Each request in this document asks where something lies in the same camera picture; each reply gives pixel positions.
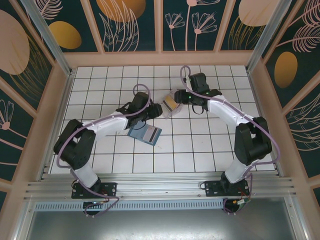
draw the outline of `flower illustration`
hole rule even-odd
[[[216,22],[214,18],[214,13],[202,14],[201,18],[199,18],[199,13],[192,14],[192,25],[195,33],[195,42],[194,42],[194,50],[197,50],[197,38],[199,34],[211,33],[217,30],[217,25],[214,25]]]
[[[8,101],[7,107],[3,99],[0,100],[0,129],[8,130],[10,128],[10,121],[14,113],[15,105]]]
[[[188,12],[186,15],[186,28],[185,28],[185,50],[188,51],[188,26],[189,26],[189,15],[190,15],[190,8],[199,6],[199,5],[211,5],[217,4],[220,0],[186,0],[188,4]]]
[[[170,28],[172,47],[173,47],[173,51],[175,51],[176,49],[175,49],[175,44],[174,44],[174,38],[172,35],[172,29],[177,29],[177,28],[183,27],[185,25],[185,22],[183,21],[181,13],[179,13],[179,14],[174,13],[174,14],[172,14],[172,16],[170,13],[167,13],[165,15],[165,20]]]
[[[0,130],[4,130],[4,131],[9,130],[9,131],[13,132],[14,134],[26,139],[27,138],[26,136],[23,136],[22,134],[14,131],[10,128],[10,122],[11,122],[12,116],[14,114],[14,109],[15,109],[15,105],[12,102],[8,101],[8,103],[6,105],[6,103],[3,99],[0,100]],[[17,146],[11,142],[5,141],[1,138],[0,138],[0,142],[7,144],[11,147],[14,147],[16,149],[19,149],[19,150],[23,149],[22,147]]]
[[[190,7],[195,7],[197,5],[211,5],[211,4],[217,4],[220,0],[186,0],[186,3]]]

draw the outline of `white tile floor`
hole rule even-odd
[[[132,101],[137,83],[151,90],[154,102],[171,89],[183,89],[181,66],[79,67],[62,124],[69,120],[88,121],[113,113]],[[255,99],[244,66],[190,66],[191,73],[203,72],[211,89],[219,89],[237,108],[258,116]],[[173,173],[225,171],[234,158],[235,130],[217,116],[195,114],[184,105],[172,119],[148,121],[162,129],[153,147],[128,136],[112,134],[98,141],[90,158],[96,173]],[[268,155],[264,161],[271,160]],[[255,171],[274,170],[273,165],[257,166]],[[53,156],[51,174],[67,173]]]

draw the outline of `dark teal wallpaper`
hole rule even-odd
[[[224,0],[164,0],[163,50],[212,51],[225,6]]]
[[[320,1],[306,0],[266,63],[284,107],[320,70]]]
[[[51,69],[12,5],[0,1],[0,77],[37,109]]]
[[[295,6],[296,3],[297,3],[297,0],[292,0],[288,11],[286,11],[286,13],[285,13],[285,15],[284,15],[284,17],[283,17],[280,25],[278,26],[277,30],[276,30],[275,33],[273,34],[272,38],[270,39],[269,44],[266,46],[266,48],[265,48],[265,50],[264,50],[264,52],[263,52],[263,54],[262,54],[262,58],[263,58],[263,59],[265,58],[267,52],[269,51],[271,45],[272,45],[273,42],[274,42],[274,39],[276,38],[276,36],[277,36],[278,33],[280,32],[282,26],[284,25],[286,19],[288,18],[289,14],[291,13],[291,11],[292,11],[292,9],[294,8],[294,6]]]
[[[236,0],[221,50],[253,50],[277,1]]]
[[[33,120],[0,89],[0,179],[12,180]]]
[[[34,2],[64,53],[97,52],[80,0]]]
[[[90,0],[106,52],[155,51],[154,0]]]
[[[296,147],[309,178],[320,174],[320,84],[287,115]]]
[[[314,195],[316,200],[318,201],[319,207],[320,207],[320,187],[313,189]]]
[[[1,213],[2,206],[5,203],[6,196],[7,196],[7,193],[5,191],[0,191],[0,213]]]

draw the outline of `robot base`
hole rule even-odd
[[[99,194],[110,197],[115,197],[117,192],[117,183],[115,182],[101,182]],[[72,199],[103,199],[103,197],[96,196],[85,190],[79,183],[73,184]]]
[[[221,181],[204,181],[205,195],[207,197],[241,197],[241,191],[249,195],[248,182],[246,180],[241,180],[237,183],[230,184],[227,192],[224,190]]]

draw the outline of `ventilation grille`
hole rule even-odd
[[[84,202],[38,202],[35,212],[72,212],[83,211]],[[105,210],[111,203],[105,203],[88,211]],[[189,210],[189,209],[222,209],[222,199],[203,200],[159,200],[159,201],[121,201],[110,211],[139,211],[139,210]]]

